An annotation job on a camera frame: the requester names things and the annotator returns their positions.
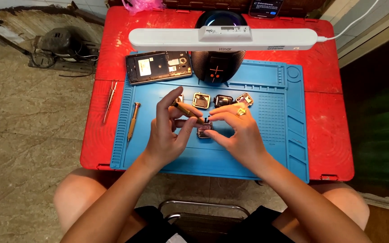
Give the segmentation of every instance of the gold ring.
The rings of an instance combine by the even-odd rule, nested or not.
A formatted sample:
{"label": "gold ring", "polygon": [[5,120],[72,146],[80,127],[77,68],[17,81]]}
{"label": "gold ring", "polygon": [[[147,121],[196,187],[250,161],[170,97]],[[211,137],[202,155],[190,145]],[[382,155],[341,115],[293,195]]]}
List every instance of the gold ring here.
{"label": "gold ring", "polygon": [[245,113],[247,113],[245,108],[239,108],[235,115],[236,115],[236,117],[240,117],[241,115],[244,115]]}

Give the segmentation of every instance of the red tabletop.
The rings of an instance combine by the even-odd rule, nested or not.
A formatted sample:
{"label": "red tabletop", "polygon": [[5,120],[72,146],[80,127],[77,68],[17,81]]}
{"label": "red tabletop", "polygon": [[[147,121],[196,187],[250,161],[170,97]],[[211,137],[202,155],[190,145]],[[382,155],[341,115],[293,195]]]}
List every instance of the red tabletop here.
{"label": "red tabletop", "polygon": [[[135,28],[193,28],[201,14],[165,9],[131,16],[124,7],[109,9],[80,154],[84,168],[111,170],[109,164],[126,76],[125,56],[134,51],[128,33]],[[309,28],[318,36],[334,35],[332,25],[324,20],[282,17],[270,20],[247,15],[244,18],[251,28]],[[308,51],[248,51],[245,58],[302,65],[310,179],[352,179],[354,163],[335,42],[316,43]],[[118,81],[118,85],[103,124],[112,80]]]}

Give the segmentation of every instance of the blue silicone mat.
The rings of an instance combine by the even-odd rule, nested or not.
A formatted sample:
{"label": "blue silicone mat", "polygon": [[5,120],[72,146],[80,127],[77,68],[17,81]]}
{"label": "blue silicone mat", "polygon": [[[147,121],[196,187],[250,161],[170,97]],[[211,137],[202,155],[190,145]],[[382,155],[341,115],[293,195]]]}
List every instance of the blue silicone mat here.
{"label": "blue silicone mat", "polygon": [[[110,164],[112,169],[127,169],[143,152],[151,120],[156,116],[157,102],[177,86],[184,87],[184,103],[191,104],[195,92],[211,96],[209,109],[200,109],[204,117],[214,109],[212,99],[216,95],[235,99],[248,92],[254,100],[249,109],[258,123],[267,151],[301,180],[309,182],[302,67],[253,60],[244,60],[232,79],[215,85],[198,80],[195,75],[141,85],[130,85],[126,80]],[[126,149],[126,135],[135,102],[141,103],[141,106],[133,137]],[[228,137],[234,133],[224,121],[215,121],[213,128]],[[258,180],[215,141],[198,138],[195,128],[181,156],[161,171]]]}

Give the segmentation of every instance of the tile floor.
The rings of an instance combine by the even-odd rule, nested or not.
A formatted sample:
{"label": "tile floor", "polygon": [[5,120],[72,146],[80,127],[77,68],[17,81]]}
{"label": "tile floor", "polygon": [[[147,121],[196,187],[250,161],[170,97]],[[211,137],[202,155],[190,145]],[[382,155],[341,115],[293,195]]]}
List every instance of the tile floor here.
{"label": "tile floor", "polygon": [[[28,58],[0,46],[0,242],[58,242],[52,197],[58,183],[80,167],[93,77],[59,77],[61,71],[27,66]],[[259,205],[283,211],[277,194],[254,181],[158,174],[138,206],[166,199]],[[184,211],[239,217],[215,208],[167,206]]]}

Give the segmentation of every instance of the hand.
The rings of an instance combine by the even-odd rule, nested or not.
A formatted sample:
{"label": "hand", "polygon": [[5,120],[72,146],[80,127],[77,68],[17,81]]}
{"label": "hand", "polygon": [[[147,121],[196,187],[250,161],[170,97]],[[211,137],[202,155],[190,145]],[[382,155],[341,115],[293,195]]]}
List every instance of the hand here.
{"label": "hand", "polygon": [[[179,118],[184,113],[173,106],[169,107],[182,94],[182,91],[183,88],[180,86],[163,97],[157,103],[156,118],[151,122],[151,134],[144,153],[148,156],[148,161],[152,161],[152,164],[148,166],[152,166],[157,171],[180,156],[187,145],[193,127],[199,126],[196,124],[197,118],[181,120]],[[202,112],[193,106],[184,103],[179,103],[179,105],[202,117]],[[178,135],[174,133],[176,128],[181,128]]]}
{"label": "hand", "polygon": [[[237,117],[239,108],[245,108],[247,112]],[[208,118],[210,121],[225,121],[235,130],[235,134],[227,138],[214,130],[205,130],[204,133],[226,148],[246,168],[252,172],[256,171],[259,163],[262,163],[269,154],[250,110],[244,104],[236,103],[213,109],[210,115]]]}

